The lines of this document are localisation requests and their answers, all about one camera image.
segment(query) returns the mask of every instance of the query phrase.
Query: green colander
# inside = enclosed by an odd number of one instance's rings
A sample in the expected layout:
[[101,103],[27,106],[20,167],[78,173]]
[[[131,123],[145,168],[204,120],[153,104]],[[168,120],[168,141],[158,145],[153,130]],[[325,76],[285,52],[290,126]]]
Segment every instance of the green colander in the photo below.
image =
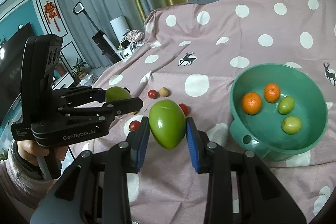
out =
[[[281,96],[276,103],[264,98],[263,90],[269,83],[280,87]],[[256,115],[248,115],[242,109],[242,98],[248,92],[258,93],[262,99],[262,109]],[[296,104],[291,113],[281,115],[277,107],[285,96],[292,96]],[[234,118],[230,133],[237,143],[272,161],[312,149],[328,122],[327,105],[318,86],[301,71],[280,64],[261,64],[243,71],[231,88],[230,107]],[[281,122],[292,115],[301,119],[302,127],[298,133],[288,135],[282,131]]]

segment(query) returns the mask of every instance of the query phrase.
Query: human hand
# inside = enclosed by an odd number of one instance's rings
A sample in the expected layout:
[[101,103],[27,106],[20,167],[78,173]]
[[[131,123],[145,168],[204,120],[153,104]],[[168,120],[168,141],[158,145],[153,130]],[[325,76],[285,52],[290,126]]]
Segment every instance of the human hand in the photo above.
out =
[[[44,149],[37,144],[36,141],[26,140],[17,142],[17,150],[19,155],[24,160],[27,160],[31,164],[38,166],[37,156],[47,156],[49,154],[48,149]],[[66,153],[68,151],[67,146],[55,148],[55,156],[57,159],[63,161],[65,159]]]

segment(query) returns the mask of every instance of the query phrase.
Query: television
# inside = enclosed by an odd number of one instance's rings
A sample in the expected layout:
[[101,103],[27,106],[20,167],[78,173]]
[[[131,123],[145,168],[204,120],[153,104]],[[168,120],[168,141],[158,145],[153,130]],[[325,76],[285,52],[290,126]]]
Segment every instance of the television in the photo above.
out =
[[27,23],[0,48],[0,124],[21,92],[23,52],[29,37],[35,36]]

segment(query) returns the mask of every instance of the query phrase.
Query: plant pot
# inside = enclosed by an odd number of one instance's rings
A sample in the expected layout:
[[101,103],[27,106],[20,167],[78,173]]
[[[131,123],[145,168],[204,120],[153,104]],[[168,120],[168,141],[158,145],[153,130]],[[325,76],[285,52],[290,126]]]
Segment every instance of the plant pot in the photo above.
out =
[[85,70],[81,70],[79,72],[79,74],[77,75],[77,77],[78,77],[79,80],[82,80],[85,77],[85,75],[87,75],[86,71]]
[[55,68],[55,70],[57,70],[57,72],[60,74],[60,76],[65,75],[67,72],[65,70],[65,68],[63,67],[63,64],[58,64]]

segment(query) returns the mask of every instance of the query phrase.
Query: tangerine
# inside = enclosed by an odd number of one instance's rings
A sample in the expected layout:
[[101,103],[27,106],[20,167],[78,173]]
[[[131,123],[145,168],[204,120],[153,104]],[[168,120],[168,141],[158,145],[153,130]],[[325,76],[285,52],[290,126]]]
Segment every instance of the tangerine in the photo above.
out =
[[243,107],[245,113],[249,115],[254,115],[259,112],[259,110],[263,106],[263,102],[258,93],[249,92],[246,93],[241,100],[241,106]]
[[280,98],[280,87],[277,84],[269,83],[264,88],[264,97],[267,102],[275,103]]

